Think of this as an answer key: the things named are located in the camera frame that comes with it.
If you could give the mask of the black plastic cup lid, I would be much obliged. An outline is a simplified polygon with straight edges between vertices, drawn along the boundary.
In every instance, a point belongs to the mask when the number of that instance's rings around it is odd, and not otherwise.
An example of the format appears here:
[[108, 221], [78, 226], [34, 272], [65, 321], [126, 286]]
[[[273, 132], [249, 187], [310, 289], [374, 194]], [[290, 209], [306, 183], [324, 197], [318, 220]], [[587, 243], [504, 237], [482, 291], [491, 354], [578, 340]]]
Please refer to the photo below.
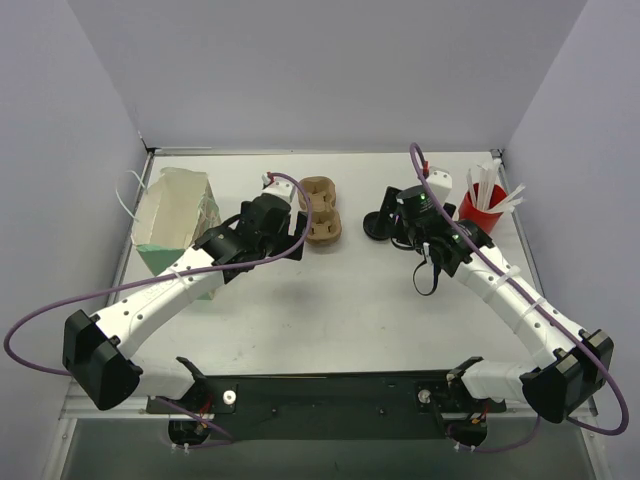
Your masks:
[[374, 241], [386, 241], [391, 238], [394, 229], [393, 214], [381, 211], [369, 212], [363, 219], [363, 230], [368, 238]]

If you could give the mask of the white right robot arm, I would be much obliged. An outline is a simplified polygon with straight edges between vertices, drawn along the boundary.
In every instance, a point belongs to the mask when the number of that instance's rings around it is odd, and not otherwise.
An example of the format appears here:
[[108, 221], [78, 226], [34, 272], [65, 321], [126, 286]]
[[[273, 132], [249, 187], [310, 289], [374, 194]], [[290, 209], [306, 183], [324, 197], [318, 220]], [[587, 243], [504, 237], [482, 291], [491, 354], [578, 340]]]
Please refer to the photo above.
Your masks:
[[605, 385], [614, 343], [555, 310], [470, 220], [452, 222], [454, 205], [438, 212], [422, 186], [388, 187], [379, 212], [363, 221], [371, 238], [422, 255], [433, 274], [446, 273], [481, 298], [529, 352], [523, 364], [473, 358], [450, 371], [452, 391], [474, 400], [528, 404], [561, 423]]

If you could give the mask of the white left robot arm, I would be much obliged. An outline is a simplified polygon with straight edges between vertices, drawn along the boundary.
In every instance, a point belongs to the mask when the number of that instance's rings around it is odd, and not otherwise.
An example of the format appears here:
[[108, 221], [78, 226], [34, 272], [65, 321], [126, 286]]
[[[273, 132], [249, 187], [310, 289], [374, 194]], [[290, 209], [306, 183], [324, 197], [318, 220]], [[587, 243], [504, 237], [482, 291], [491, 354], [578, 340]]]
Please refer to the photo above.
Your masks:
[[302, 256], [306, 217], [288, 232], [295, 187], [275, 182], [239, 214], [210, 228], [150, 287], [93, 315], [78, 310], [64, 325], [63, 365], [100, 410], [132, 395], [163, 396], [179, 409], [193, 411], [204, 402], [204, 375], [184, 357], [154, 368], [134, 356], [167, 321], [198, 298], [248, 272], [268, 257]]

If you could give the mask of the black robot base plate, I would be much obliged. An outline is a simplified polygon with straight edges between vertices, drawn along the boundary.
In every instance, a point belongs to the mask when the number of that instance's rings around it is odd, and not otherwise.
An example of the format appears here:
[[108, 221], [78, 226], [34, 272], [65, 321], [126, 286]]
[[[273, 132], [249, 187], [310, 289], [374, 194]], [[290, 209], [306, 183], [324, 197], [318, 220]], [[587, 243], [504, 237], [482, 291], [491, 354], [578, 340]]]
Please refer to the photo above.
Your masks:
[[179, 400], [150, 400], [169, 414], [172, 443], [229, 440], [441, 439], [450, 424], [483, 441], [486, 416], [504, 402], [476, 400], [444, 370], [207, 376]]

